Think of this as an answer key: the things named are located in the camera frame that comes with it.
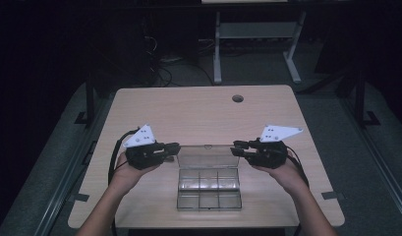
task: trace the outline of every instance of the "gray carpet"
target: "gray carpet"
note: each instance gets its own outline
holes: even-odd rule
[[[281,55],[284,46],[274,44],[266,51],[223,57],[222,85],[281,84],[300,90],[325,76],[314,73],[321,45],[301,43],[294,59],[303,82],[293,84]],[[207,75],[213,75],[211,56],[200,58],[199,66],[178,62],[164,68],[173,75],[172,82],[180,86],[210,86]],[[161,71],[161,76],[166,80],[169,74]],[[336,85],[333,83],[312,95],[298,95],[297,98],[333,189],[345,197],[339,202],[345,214],[345,224],[337,231],[340,235],[402,235],[402,215],[380,178],[354,121],[343,106],[343,102],[348,101],[334,95]],[[78,113],[86,109],[84,87],[78,89],[2,224],[0,235],[34,234],[72,156],[88,149],[90,144],[83,144],[83,139],[97,140],[111,102],[112,97],[97,101],[99,118],[91,126],[93,132],[90,132],[84,125],[74,124]],[[388,110],[380,93],[370,86],[366,105],[381,122],[381,126],[368,127],[367,132],[387,158],[402,187],[402,126]],[[73,173],[82,177],[72,193],[76,193],[81,184],[83,168],[78,165]],[[60,209],[50,235],[73,235],[76,232],[67,225],[72,205],[66,202]],[[288,228],[286,235],[292,235],[293,231],[294,228]],[[127,230],[120,229],[119,233],[127,235]]]

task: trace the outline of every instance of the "table top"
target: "table top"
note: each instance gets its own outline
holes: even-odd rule
[[[244,101],[234,102],[233,95],[241,95]],[[303,133],[283,142],[300,156],[311,191],[331,224],[344,223],[337,200],[325,200],[321,195],[332,187],[292,90],[287,86],[241,86],[120,89],[80,189],[80,194],[89,198],[75,202],[71,227],[83,224],[106,189],[116,141],[145,123],[150,124],[158,142],[181,146],[254,140],[265,124],[303,128]],[[179,165],[165,162],[146,174],[121,202],[117,227],[281,227],[299,223],[291,198],[268,174],[253,169],[244,158],[240,158],[238,170],[240,211],[178,211]]]

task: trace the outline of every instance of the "wire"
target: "wire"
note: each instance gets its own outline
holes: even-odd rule
[[[145,36],[145,39],[151,39],[152,41],[154,41],[154,48],[152,48],[151,51],[155,51],[155,49],[157,48],[157,40],[155,40],[155,38],[152,36]]]
[[[120,165],[118,165],[115,169],[114,172],[117,171],[117,169],[119,169],[121,166],[125,165],[126,163],[128,163],[128,160],[122,162]]]
[[[186,64],[172,64],[172,65],[164,65],[164,66],[165,66],[165,67],[172,67],[172,66],[192,66],[192,67],[196,67],[196,68],[198,68],[199,70],[203,71],[204,74],[207,76],[207,79],[209,80],[210,84],[211,84],[212,86],[215,86],[215,83],[213,82],[212,78],[211,78],[210,75],[207,73],[207,71],[206,71],[204,68],[202,68],[202,67],[200,67],[200,66],[198,66],[198,65],[186,63]]]

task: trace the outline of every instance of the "black cable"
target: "black cable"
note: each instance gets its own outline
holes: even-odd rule
[[[126,163],[128,163],[128,160],[126,160],[126,161],[122,162],[120,165],[118,165],[118,166],[114,169],[114,172],[115,172],[118,168],[120,168],[121,166],[123,166],[123,165],[126,164]]]
[[[211,78],[210,75],[207,73],[207,71],[206,71],[204,68],[202,68],[202,67],[200,67],[200,66],[198,66],[198,65],[186,63],[186,64],[165,65],[165,66],[167,66],[167,67],[171,67],[171,66],[192,66],[192,67],[196,67],[196,68],[198,68],[199,70],[203,71],[204,74],[207,76],[207,79],[209,80],[210,84],[211,84],[212,86],[215,86],[215,83],[213,82],[212,78]]]

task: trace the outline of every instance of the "plastic compartment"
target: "plastic compartment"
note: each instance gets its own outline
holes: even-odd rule
[[[229,146],[182,147],[178,210],[240,210],[239,157]]]

